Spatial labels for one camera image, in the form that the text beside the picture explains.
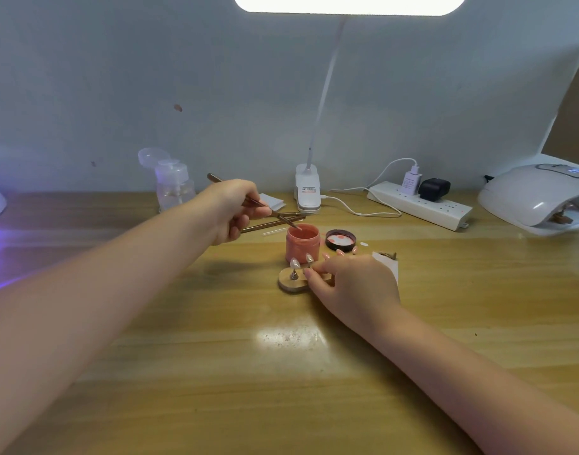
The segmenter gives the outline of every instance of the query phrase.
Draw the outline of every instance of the white wall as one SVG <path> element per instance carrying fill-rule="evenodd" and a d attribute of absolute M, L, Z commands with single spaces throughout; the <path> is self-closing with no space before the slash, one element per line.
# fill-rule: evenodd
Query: white wall
<path fill-rule="evenodd" d="M 211 171 L 288 190 L 337 21 L 233 0 L 0 0 L 0 188 L 151 189 L 136 153 L 161 146 L 198 187 Z M 323 186 L 414 156 L 479 187 L 538 152 L 578 61 L 579 0 L 353 19 L 317 139 Z"/>

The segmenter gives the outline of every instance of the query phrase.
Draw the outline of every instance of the power strip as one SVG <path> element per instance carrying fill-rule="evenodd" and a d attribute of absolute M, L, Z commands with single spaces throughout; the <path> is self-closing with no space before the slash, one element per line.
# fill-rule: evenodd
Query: power strip
<path fill-rule="evenodd" d="M 369 189 L 368 199 L 377 203 L 387 203 L 401 212 L 429 221 L 443 228 L 457 231 L 467 228 L 468 215 L 472 207 L 454 203 L 448 199 L 433 202 L 422 199 L 418 195 L 406 195 L 401 192 L 401 185 L 382 182 Z"/>

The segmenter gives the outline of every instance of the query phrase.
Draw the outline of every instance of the desk surface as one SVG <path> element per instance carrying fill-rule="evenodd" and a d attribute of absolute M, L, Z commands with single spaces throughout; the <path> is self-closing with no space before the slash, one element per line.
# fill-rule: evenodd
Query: desk surface
<path fill-rule="evenodd" d="M 470 229 L 454 233 L 329 203 L 308 222 L 351 230 L 369 244 L 362 251 L 397 252 L 409 310 L 579 411 L 579 232 L 532 237 L 476 206 Z M 12 198 L 0 282 L 156 211 L 146 193 Z M 255 232 L 208 250 L 6 454 L 478 452 L 316 299 L 279 291 L 284 240 Z"/>

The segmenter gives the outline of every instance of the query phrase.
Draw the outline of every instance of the hand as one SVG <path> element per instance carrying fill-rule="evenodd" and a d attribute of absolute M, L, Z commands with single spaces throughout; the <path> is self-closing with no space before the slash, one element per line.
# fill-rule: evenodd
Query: hand
<path fill-rule="evenodd" d="M 342 255 L 305 269 L 308 285 L 325 307 L 370 343 L 401 310 L 393 272 L 371 255 Z M 319 273 L 334 275 L 334 287 Z"/>
<path fill-rule="evenodd" d="M 234 241 L 253 218 L 268 217 L 269 207 L 244 207 L 245 197 L 260 201 L 255 183 L 247 180 L 227 180 L 212 184 L 197 199 L 207 214 L 212 215 L 216 236 L 212 244 Z"/>

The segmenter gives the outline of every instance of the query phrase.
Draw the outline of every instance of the forearm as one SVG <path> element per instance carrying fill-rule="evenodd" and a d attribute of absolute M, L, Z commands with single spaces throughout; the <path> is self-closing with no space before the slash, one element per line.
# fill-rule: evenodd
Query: forearm
<path fill-rule="evenodd" d="M 0 450 L 214 239 L 204 205 L 0 289 Z"/>
<path fill-rule="evenodd" d="M 579 454 L 579 415 L 398 306 L 372 344 L 487 454 Z"/>

